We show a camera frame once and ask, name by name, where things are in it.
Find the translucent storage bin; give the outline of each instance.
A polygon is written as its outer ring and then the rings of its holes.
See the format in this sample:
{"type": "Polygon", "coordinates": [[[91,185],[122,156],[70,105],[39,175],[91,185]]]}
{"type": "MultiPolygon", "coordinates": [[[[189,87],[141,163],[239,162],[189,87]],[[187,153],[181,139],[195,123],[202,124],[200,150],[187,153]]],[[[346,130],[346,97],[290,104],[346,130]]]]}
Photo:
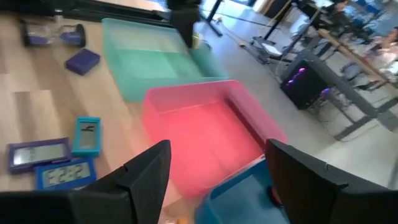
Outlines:
{"type": "Polygon", "coordinates": [[[148,90],[144,125],[157,142],[172,145],[170,178],[186,197],[205,195],[263,154],[284,132],[237,81],[148,90]]]}
{"type": "Polygon", "coordinates": [[[188,49],[176,29],[103,19],[104,53],[123,98],[142,101],[157,86],[228,79],[210,49],[188,49]]]}
{"type": "Polygon", "coordinates": [[[213,189],[195,211],[196,224],[289,224],[267,195],[272,185],[262,161],[213,189]]]}

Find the purple block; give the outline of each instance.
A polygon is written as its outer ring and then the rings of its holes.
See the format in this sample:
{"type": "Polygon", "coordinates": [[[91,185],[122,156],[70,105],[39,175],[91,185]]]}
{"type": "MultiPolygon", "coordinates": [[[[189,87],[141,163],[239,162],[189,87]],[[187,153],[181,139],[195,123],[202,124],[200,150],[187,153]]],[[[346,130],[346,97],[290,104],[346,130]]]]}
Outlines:
{"type": "Polygon", "coordinates": [[[65,62],[65,67],[79,75],[84,75],[100,62],[100,56],[87,49],[81,50],[65,62]]]}

